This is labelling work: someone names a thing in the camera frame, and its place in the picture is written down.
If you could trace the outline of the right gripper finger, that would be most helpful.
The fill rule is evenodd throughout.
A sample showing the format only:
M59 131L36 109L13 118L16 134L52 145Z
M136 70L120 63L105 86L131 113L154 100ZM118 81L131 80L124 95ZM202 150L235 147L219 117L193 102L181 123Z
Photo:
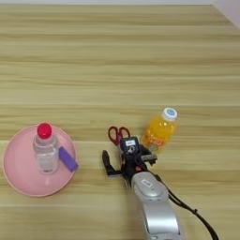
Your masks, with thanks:
M143 145L141 146L141 151L142 151L142 161L143 162L149 162L151 165L154 165L157 162L158 157L156 155L153 155Z
M119 168L116 170L111 162L110 162L110 156L106 150L102 152L102 162L105 168L105 172L108 176L113 177L113 176L121 176L122 175L122 168Z

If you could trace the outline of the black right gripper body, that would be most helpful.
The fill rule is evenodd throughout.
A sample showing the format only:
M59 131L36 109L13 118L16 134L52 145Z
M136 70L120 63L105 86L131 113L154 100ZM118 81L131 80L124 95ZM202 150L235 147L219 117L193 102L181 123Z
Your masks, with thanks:
M131 185L131 180L136 173L147 172L147 166L142 161L142 155L123 154L122 158L122 176L128 186Z

